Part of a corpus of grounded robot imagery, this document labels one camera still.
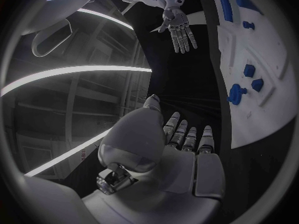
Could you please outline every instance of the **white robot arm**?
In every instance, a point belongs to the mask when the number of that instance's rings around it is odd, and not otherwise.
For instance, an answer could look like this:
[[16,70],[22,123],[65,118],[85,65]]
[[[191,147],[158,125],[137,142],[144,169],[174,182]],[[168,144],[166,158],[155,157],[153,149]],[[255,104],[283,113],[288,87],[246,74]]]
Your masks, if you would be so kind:
[[188,37],[192,46],[196,49],[197,44],[193,33],[189,27],[189,21],[186,14],[180,9],[185,0],[123,0],[125,2],[134,3],[142,1],[144,4],[153,7],[160,7],[164,9],[163,23],[159,32],[164,32],[166,28],[169,29],[174,50],[176,53],[181,51],[189,51]]

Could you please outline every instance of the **blue component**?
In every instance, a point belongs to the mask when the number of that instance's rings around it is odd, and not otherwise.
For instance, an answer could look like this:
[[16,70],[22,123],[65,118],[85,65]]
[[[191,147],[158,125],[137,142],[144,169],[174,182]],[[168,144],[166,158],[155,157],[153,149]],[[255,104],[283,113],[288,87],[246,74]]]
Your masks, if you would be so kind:
[[254,3],[251,0],[236,0],[237,5],[240,7],[244,7],[250,10],[258,11],[261,15],[264,15],[257,6],[254,5]]
[[246,29],[249,29],[249,28],[252,28],[254,30],[255,26],[254,26],[254,23],[249,23],[247,21],[244,21],[243,22],[243,27],[246,28]]
[[248,65],[246,64],[245,69],[244,69],[244,75],[246,77],[253,77],[255,73],[255,67],[253,65]]
[[223,9],[224,20],[233,22],[233,11],[229,0],[220,0],[220,1]]
[[263,85],[264,85],[264,81],[263,81],[263,79],[254,80],[254,81],[251,83],[251,87],[252,87],[252,89],[254,89],[254,90],[257,91],[257,92],[260,92],[260,91],[261,91]]
[[229,97],[227,97],[226,100],[237,106],[241,102],[242,94],[247,94],[247,89],[241,88],[238,84],[234,84],[230,89]]

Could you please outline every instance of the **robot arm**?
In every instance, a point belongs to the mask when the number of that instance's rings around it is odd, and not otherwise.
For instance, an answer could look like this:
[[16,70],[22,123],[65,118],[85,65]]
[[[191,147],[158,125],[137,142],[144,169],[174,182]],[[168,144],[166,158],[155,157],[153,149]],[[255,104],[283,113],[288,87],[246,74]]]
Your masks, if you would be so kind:
[[134,3],[142,1],[144,4],[153,7],[160,7],[164,9],[162,18],[163,23],[159,32],[164,32],[166,28],[169,29],[174,50],[176,53],[181,51],[189,51],[188,37],[192,46],[196,49],[197,44],[193,33],[189,27],[189,21],[186,14],[180,9],[185,0],[123,0],[125,2]]

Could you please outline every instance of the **screw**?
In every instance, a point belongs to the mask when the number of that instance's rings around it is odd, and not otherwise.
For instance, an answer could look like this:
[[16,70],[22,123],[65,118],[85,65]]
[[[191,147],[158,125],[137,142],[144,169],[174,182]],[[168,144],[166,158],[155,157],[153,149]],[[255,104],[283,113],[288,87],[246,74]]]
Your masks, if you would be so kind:
[[243,27],[246,29],[252,28],[253,30],[255,29],[254,23],[249,23],[247,21],[243,21]]

